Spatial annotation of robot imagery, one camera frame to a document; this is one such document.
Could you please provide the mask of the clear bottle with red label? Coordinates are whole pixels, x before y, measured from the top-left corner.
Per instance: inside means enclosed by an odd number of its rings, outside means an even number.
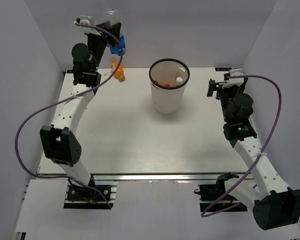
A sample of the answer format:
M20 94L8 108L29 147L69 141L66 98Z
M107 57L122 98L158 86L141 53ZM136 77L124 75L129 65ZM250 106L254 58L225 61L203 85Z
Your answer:
M157 81L157 80L155 80L154 82L155 82L155 84L153 84L154 87L158 87L158 86L165 87L165 88L171 88L172 87L171 84L166 83L166 82Z

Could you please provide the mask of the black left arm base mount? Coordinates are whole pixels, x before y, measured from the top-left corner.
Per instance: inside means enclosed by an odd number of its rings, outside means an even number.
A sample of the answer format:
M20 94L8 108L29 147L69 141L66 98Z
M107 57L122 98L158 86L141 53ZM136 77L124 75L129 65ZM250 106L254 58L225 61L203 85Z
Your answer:
M117 193L117 183L96 182L95 187L103 194L112 207ZM69 183L67 186L64 209L75 210L110 210L103 197L94 190L84 189Z

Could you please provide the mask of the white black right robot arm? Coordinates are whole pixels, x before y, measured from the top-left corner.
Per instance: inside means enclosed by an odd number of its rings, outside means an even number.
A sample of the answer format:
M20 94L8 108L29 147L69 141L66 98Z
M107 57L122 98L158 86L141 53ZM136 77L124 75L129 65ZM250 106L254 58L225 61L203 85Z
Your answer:
M216 195L226 200L230 196L252 211L257 225L270 230L296 224L300 218L300 190L292 189L272 166L254 130L250 116L253 99L244 93L246 78L234 83L208 82L207 96L216 93L220 101L225 124L223 133L232 148L243 159L256 188L233 173L218 177Z

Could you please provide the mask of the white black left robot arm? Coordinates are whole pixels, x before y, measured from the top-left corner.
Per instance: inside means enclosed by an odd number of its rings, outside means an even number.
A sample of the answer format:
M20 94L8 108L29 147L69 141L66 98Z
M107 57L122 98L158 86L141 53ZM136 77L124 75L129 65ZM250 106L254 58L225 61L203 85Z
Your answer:
M220 172L212 126L217 105L205 97L208 67L191 67L180 107L154 109L145 68L130 68L126 83L107 81L98 90L97 67L112 37L89 34L71 51L74 84L53 122L41 129L47 176L65 172L89 200L92 175L194 175Z

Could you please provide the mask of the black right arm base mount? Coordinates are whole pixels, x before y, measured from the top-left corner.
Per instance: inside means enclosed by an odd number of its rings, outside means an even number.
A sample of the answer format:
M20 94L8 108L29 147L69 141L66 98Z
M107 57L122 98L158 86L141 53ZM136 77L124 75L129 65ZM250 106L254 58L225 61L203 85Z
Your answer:
M235 173L229 172L217 177L215 183L212 184L200 184L197 189L193 191L194 194L199 196L199 206L200 212L202 213L211 203L218 199L225 191L225 181L230 179L238 179L239 176ZM214 213L219 210L231 207L231 209L226 210L226 212L247 212L248 209L242 203L231 196L227 195L220 202L214 205L208 213Z

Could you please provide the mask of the clear bottle with blue label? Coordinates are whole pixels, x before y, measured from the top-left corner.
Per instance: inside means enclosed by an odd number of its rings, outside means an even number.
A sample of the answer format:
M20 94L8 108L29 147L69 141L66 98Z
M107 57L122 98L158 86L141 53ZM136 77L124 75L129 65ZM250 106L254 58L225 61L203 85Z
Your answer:
M118 9L107 9L103 13L104 19L106 22L109 22L110 30L111 32L119 41L121 46L118 43L114 43L113 46L110 46L110 52L112 55L115 55L116 57L121 57L126 54L126 43L125 43L125 37L121 33L121 27L122 27L122 16Z

